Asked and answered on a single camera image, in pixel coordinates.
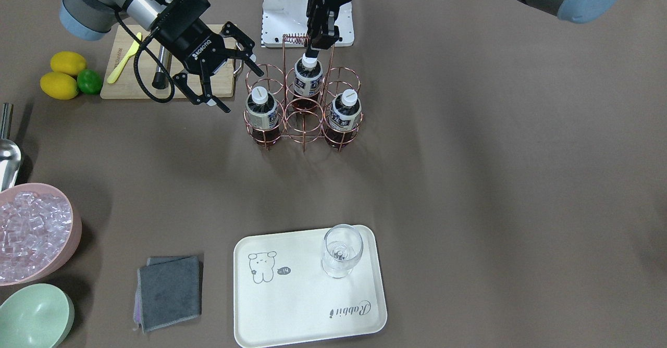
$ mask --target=glass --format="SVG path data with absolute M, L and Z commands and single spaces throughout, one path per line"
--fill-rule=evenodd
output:
M 348 276 L 359 263 L 364 241 L 351 225 L 337 225 L 327 231 L 322 242 L 322 269 L 332 278 Z

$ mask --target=yellow lemon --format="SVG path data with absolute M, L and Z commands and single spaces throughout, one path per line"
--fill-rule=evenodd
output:
M 62 72 L 49 72 L 40 78 L 40 87 L 48 96 L 56 99 L 72 99 L 79 94 L 74 77 Z
M 53 72 L 66 73 L 72 77 L 78 75 L 87 66 L 85 58 L 72 51 L 60 51 L 51 58 Z

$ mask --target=bottle holder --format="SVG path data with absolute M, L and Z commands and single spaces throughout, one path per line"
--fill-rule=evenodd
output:
M 362 86 L 359 75 L 354 70 L 343 66 L 331 67 L 335 45 L 331 47 L 329 66 L 319 91 L 310 97 L 294 92 L 294 68 L 288 70 L 287 73 L 284 72 L 286 70 L 285 43 L 306 44 L 307 41 L 308 38 L 304 35 L 283 35 L 283 68 L 280 69 L 274 65 L 259 65 L 264 69 L 263 77 L 257 78 L 250 72 L 245 76 L 245 87 L 248 94 L 254 87 L 263 86 L 274 96 L 279 106 L 277 108 L 278 125 L 269 130 L 253 127 L 248 120 L 248 111 L 243 111 L 243 120 L 248 135 L 255 143 L 267 150 L 270 150 L 270 147 L 279 139 L 285 137 L 300 143 L 304 152 L 307 144 L 318 139 L 324 139 L 329 146 L 341 151 L 354 141 L 364 121 L 364 113 L 361 113 L 357 125 L 348 132 L 333 129 L 327 121 L 331 101 L 346 89 L 353 89 L 358 93 Z

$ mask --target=mint green bowl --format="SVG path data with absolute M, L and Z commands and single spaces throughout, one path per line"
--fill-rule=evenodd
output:
M 73 321 L 69 296 L 54 285 L 33 284 L 0 305 L 0 348 L 52 348 Z

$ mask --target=ice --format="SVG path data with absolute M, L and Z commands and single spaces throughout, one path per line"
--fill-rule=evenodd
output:
M 0 283 L 19 281 L 60 253 L 71 232 L 71 206 L 60 196 L 19 192 L 0 208 Z

